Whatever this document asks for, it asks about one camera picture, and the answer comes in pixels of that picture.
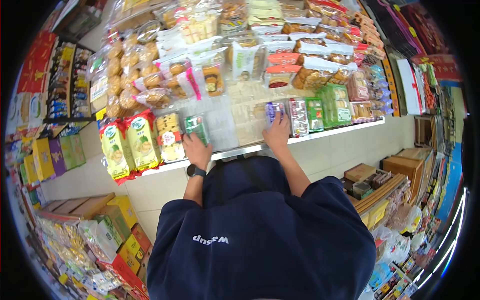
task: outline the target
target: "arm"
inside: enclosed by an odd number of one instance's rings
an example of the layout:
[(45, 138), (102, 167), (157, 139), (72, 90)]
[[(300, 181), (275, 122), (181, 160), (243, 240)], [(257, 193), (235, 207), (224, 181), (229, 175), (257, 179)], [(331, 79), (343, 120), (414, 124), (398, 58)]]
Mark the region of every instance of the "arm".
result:
[[(196, 165), (197, 168), (204, 171), (207, 170), (208, 162), (212, 156), (212, 145), (208, 144), (207, 147), (200, 141), (197, 135), (193, 132), (183, 136), (183, 148), (185, 154), (191, 164)], [(202, 176), (193, 176), (187, 182), (187, 188), (183, 199), (195, 201), (198, 205), (203, 206), (202, 200), (202, 185), (204, 178)]]
[(282, 165), (292, 194), (301, 197), (305, 189), (310, 185), (310, 180), (300, 168), (287, 146), (288, 137), (290, 136), (288, 116), (284, 115), (283, 120), (280, 121), (280, 113), (277, 112), (272, 127), (269, 130), (264, 130), (262, 135)]

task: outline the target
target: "purple package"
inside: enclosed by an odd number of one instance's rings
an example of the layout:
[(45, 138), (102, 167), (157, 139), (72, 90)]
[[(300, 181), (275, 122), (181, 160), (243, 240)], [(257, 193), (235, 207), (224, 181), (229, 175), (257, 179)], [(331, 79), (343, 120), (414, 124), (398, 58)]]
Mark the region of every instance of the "purple package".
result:
[(58, 139), (49, 140), (50, 155), (52, 156), (53, 169), (56, 177), (61, 176), (67, 171), (65, 161), (63, 160), (63, 153), (61, 152), (60, 141)]
[(282, 102), (268, 102), (265, 105), (265, 115), (267, 117), (268, 128), (272, 127), (272, 123), (275, 120), (276, 112), (280, 112), (280, 119), (283, 120), (285, 114), (285, 104)]

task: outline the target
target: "purple box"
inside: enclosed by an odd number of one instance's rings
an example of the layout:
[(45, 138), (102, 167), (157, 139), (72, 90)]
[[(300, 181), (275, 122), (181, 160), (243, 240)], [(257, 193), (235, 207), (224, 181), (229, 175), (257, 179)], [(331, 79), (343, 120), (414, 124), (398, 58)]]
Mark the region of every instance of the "purple box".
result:
[(67, 171), (65, 161), (63, 160), (63, 153), (61, 152), (60, 141), (58, 139), (49, 140), (50, 155), (52, 155), (53, 169), (56, 177), (63, 175)]

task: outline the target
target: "store shelf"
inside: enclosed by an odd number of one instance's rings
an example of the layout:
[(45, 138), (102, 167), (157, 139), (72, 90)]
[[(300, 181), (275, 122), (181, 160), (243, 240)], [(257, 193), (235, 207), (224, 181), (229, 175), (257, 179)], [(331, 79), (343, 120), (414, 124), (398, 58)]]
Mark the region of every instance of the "store shelf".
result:
[[(308, 140), (314, 140), (314, 139), (318, 139), (318, 138), (321, 138), (321, 137), (340, 134), (340, 133), (349, 132), (349, 131), (353, 131), (353, 130), (358, 130), (358, 129), (362, 129), (362, 128), (368, 128), (368, 127), (377, 126), (377, 125), (381, 125), (381, 124), (385, 124), (385, 119), (382, 118), (381, 120), (378, 120), (378, 121), (375, 121), (375, 122), (351, 125), (351, 126), (347, 126), (347, 127), (341, 127), (341, 128), (325, 130), (325, 131), (322, 131), (322, 132), (311, 133), (309, 135), (306, 135), (306, 136), (303, 136), (303, 137), (300, 137), (300, 138), (290, 138), (290, 139), (288, 139), (288, 144), (295, 144), (295, 143), (304, 142), (304, 141), (308, 141)], [(240, 147), (240, 148), (235, 148), (235, 149), (232, 149), (232, 150), (227, 150), (227, 151), (214, 153), (210, 160), (211, 161), (216, 161), (216, 160), (227, 158), (227, 157), (243, 155), (243, 154), (257, 152), (257, 151), (265, 150), (265, 149), (268, 149), (268, 146), (267, 146), (266, 143), (249, 145), (249, 146), (244, 146), (244, 147)], [(187, 159), (184, 159), (184, 160), (181, 160), (181, 161), (178, 161), (178, 162), (174, 162), (174, 163), (171, 163), (171, 164), (166, 164), (166, 165), (160, 166), (158, 169), (147, 170), (147, 171), (142, 173), (142, 176), (150, 175), (150, 174), (156, 174), (156, 173), (165, 172), (165, 171), (170, 171), (170, 170), (179, 169), (179, 168), (184, 168), (184, 167), (188, 167), (189, 165), (190, 165), (190, 162)]]

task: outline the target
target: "red box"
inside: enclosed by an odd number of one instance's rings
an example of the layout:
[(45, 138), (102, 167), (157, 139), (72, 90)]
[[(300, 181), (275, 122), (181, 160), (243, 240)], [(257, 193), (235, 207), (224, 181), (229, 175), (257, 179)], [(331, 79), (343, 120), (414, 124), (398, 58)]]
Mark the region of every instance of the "red box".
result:
[(150, 299), (146, 285), (137, 277), (137, 275), (135, 275), (135, 273), (132, 272), (120, 255), (117, 254), (111, 263), (106, 263), (101, 260), (97, 260), (97, 263), (115, 273), (119, 280), (122, 281), (124, 285), (128, 286), (126, 290), (136, 300)]
[(150, 248), (150, 245), (152, 243), (148, 239), (147, 235), (145, 234), (145, 231), (140, 226), (140, 224), (137, 223), (133, 226), (132, 234), (137, 239), (137, 242), (140, 244), (140, 248), (142, 248), (144, 252), (147, 252), (148, 248)]

